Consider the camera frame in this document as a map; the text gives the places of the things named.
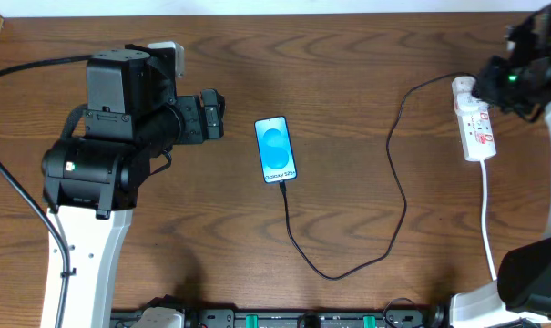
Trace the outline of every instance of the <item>blue phone screen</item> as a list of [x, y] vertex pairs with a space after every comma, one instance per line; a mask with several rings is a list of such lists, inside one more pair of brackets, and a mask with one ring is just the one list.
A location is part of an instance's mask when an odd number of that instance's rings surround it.
[[265, 182], [295, 179], [297, 172], [285, 118], [267, 118], [257, 121], [255, 132]]

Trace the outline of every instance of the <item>wooden table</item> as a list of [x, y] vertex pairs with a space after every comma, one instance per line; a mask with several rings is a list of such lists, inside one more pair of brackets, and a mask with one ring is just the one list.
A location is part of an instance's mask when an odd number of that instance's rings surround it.
[[[519, 14], [190, 16], [8, 19], [0, 68], [175, 40], [180, 94], [214, 87], [225, 137], [176, 147], [171, 169], [140, 189], [117, 271], [116, 309], [166, 293], [240, 308], [382, 308], [446, 300], [488, 282], [479, 165], [464, 160], [451, 80], [411, 96], [391, 144], [409, 209], [388, 259], [340, 282], [312, 272], [288, 240], [279, 188], [261, 178], [253, 122], [285, 115], [299, 177], [288, 183], [299, 244], [338, 274], [384, 253], [403, 209], [384, 150], [404, 93], [476, 72], [505, 53]], [[0, 159], [41, 200], [40, 162], [68, 112], [86, 102], [84, 64], [0, 79]], [[495, 260], [546, 225], [546, 126], [491, 112], [487, 161]], [[47, 232], [0, 178], [0, 326], [38, 326]]]

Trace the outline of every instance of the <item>electrical socket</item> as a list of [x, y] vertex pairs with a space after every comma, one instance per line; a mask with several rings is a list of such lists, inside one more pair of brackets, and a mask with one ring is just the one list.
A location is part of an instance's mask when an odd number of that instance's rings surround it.
[[464, 147], [465, 160], [480, 161], [495, 155], [494, 132], [487, 109], [489, 106], [473, 97], [473, 77], [458, 77], [452, 84], [454, 109]]

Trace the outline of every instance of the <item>green indicator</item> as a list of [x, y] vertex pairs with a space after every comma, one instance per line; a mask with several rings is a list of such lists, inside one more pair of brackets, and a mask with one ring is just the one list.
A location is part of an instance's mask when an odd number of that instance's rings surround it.
[[376, 328], [376, 318], [366, 315], [364, 318], [364, 328]]
[[257, 315], [249, 314], [246, 318], [247, 322], [247, 328], [258, 328], [259, 327], [259, 319], [257, 318]]

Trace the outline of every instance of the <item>phone screen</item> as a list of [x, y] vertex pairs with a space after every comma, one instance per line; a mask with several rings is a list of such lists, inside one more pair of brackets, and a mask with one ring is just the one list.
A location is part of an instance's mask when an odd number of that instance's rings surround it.
[[295, 179], [297, 172], [285, 118], [258, 120], [255, 122], [255, 133], [265, 182]]

